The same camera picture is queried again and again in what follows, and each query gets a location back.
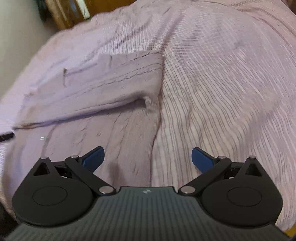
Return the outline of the lilac knitted sweater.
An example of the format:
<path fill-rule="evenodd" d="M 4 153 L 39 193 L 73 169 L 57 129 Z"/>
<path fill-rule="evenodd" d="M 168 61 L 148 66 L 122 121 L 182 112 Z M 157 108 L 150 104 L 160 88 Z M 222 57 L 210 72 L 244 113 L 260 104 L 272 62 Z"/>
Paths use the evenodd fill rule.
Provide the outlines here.
<path fill-rule="evenodd" d="M 13 124 L 2 179 L 7 201 L 40 157 L 105 151 L 95 175 L 118 188 L 148 186 L 162 84 L 160 51 L 103 54 L 27 95 Z"/>

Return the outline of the small black object on bed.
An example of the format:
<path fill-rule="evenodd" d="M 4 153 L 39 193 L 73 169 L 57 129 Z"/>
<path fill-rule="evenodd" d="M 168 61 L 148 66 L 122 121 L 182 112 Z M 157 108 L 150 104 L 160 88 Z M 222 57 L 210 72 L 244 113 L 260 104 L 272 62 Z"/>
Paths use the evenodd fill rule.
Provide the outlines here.
<path fill-rule="evenodd" d="M 8 140 L 12 139 L 13 137 L 14 137 L 14 133 L 12 133 L 12 132 L 2 134 L 2 135 L 0 135 L 0 142 L 8 141 Z"/>

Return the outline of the pink checked bed sheet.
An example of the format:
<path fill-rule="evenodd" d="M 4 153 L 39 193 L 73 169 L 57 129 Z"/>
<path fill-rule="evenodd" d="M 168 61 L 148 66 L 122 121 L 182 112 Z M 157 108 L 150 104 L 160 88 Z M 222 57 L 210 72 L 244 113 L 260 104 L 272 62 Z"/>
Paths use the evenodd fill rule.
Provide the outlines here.
<path fill-rule="evenodd" d="M 58 32 L 1 100 L 1 131 L 27 95 L 98 56 L 160 51 L 159 127 L 148 186 L 180 188 L 201 174 L 194 147 L 257 157 L 295 224 L 295 15 L 281 1 L 136 1 Z"/>

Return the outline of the wooden wardrobe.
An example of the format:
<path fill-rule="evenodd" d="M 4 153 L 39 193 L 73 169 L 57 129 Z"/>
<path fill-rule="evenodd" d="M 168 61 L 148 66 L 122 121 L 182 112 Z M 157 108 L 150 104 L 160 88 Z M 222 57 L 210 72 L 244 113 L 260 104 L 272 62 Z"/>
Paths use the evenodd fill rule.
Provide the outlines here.
<path fill-rule="evenodd" d="M 98 13 L 114 11 L 129 6 L 135 0 L 84 0 L 45 1 L 45 4 L 59 30 L 70 29 Z"/>

